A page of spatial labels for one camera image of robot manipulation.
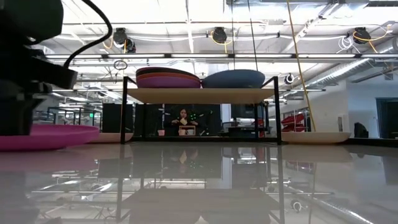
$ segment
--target glossy table surface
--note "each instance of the glossy table surface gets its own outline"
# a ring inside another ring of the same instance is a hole
[[[0,175],[0,223],[398,223],[395,148],[90,144],[2,153]]]

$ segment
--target black metal shelf frame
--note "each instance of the black metal shelf frame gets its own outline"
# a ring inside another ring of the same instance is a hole
[[[131,82],[136,84],[136,82],[128,76],[123,77],[123,97],[122,97],[122,107],[121,107],[121,129],[120,129],[120,143],[125,144],[129,141],[173,141],[173,142],[276,142],[278,145],[282,144],[282,128],[280,123],[280,104],[279,104],[279,82],[278,77],[274,76],[266,81],[263,86],[273,82],[274,83],[274,98],[275,98],[275,120],[276,120],[276,138],[260,138],[259,137],[259,123],[258,123],[258,104],[254,105],[254,138],[193,138],[193,137],[150,137],[146,136],[146,103],[143,106],[144,117],[142,124],[142,137],[132,137],[126,140],[126,105],[127,105],[127,84]]]

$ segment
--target blue bowl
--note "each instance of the blue bowl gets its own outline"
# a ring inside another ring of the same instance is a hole
[[[203,88],[260,88],[265,79],[263,73],[254,70],[227,70],[209,75],[201,85]]]

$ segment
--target yellow cable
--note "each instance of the yellow cable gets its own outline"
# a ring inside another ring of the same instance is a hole
[[[106,49],[111,49],[111,48],[112,48],[112,45],[113,45],[113,36],[111,37],[111,46],[110,46],[110,47],[108,47],[107,45],[105,45],[105,42],[102,42],[102,44],[104,45],[104,47],[105,47]]]
[[[301,83],[303,85],[303,89],[304,89],[304,95],[305,98],[307,99],[307,104],[308,104],[308,110],[310,112],[310,119],[313,125],[313,131],[316,132],[317,128],[315,126],[315,122],[313,120],[313,116],[312,116],[312,110],[311,110],[311,104],[310,104],[310,99],[308,99],[308,92],[307,92],[307,87],[305,87],[305,82],[303,79],[303,73],[301,72],[301,65],[300,65],[300,57],[299,57],[299,51],[297,50],[297,43],[296,43],[296,38],[294,36],[295,32],[294,32],[294,28],[293,28],[293,21],[292,21],[292,14],[290,12],[290,3],[289,0],[286,0],[287,3],[287,11],[289,12],[289,19],[290,19],[290,28],[292,29],[292,37],[293,37],[293,42],[294,42],[294,50],[296,52],[296,58],[297,58],[297,65],[298,65],[298,72],[300,73],[300,80]]]
[[[127,40],[124,40],[124,54],[126,53]]]
[[[358,40],[362,40],[362,41],[375,41],[375,40],[380,40],[381,38],[385,38],[385,37],[386,37],[386,35],[388,34],[388,30],[389,30],[389,29],[390,29],[390,27],[387,26],[386,33],[385,33],[384,35],[382,35],[381,37],[378,37],[378,38],[376,38],[376,39],[362,39],[362,38],[359,38],[359,37],[355,36],[355,34],[357,33],[356,31],[353,32],[353,37],[355,37],[355,38],[358,39]]]
[[[374,52],[378,54],[378,52],[377,52],[376,48],[374,47],[374,45],[372,44],[372,42],[369,41],[368,43],[369,43],[369,44],[371,45],[371,47],[373,48]]]
[[[213,41],[214,43],[218,44],[218,45],[224,45],[225,53],[227,53],[227,51],[226,51],[226,46],[227,46],[228,44],[232,43],[233,40],[229,41],[228,43],[223,43],[223,44],[217,43],[217,42],[214,40],[214,38],[213,38],[213,33],[214,33],[214,31],[211,31],[211,33],[210,33],[210,37],[211,37],[212,41]]]

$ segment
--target yellow pole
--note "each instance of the yellow pole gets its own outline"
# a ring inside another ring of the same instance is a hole
[[[295,50],[295,52],[296,52],[297,65],[298,65],[298,72],[299,72],[299,74],[300,74],[301,83],[303,84],[304,95],[305,95],[305,99],[307,100],[308,110],[310,111],[310,119],[311,119],[311,123],[312,123],[312,125],[313,125],[313,131],[316,132],[316,131],[317,131],[317,128],[316,128],[316,126],[315,126],[315,122],[314,122],[313,116],[312,116],[312,110],[311,110],[310,100],[308,99],[307,87],[305,87],[305,82],[304,82],[304,79],[303,79],[303,73],[301,72],[301,65],[300,65],[300,59],[299,59],[299,51],[297,50],[296,38],[295,38],[295,35],[294,35],[294,28],[293,28],[292,14],[290,13],[290,4],[289,4],[289,0],[286,0],[286,3],[287,3],[287,10],[288,10],[288,12],[289,12],[290,28],[292,28],[292,37],[293,37],[293,42],[294,42],[294,50]]]

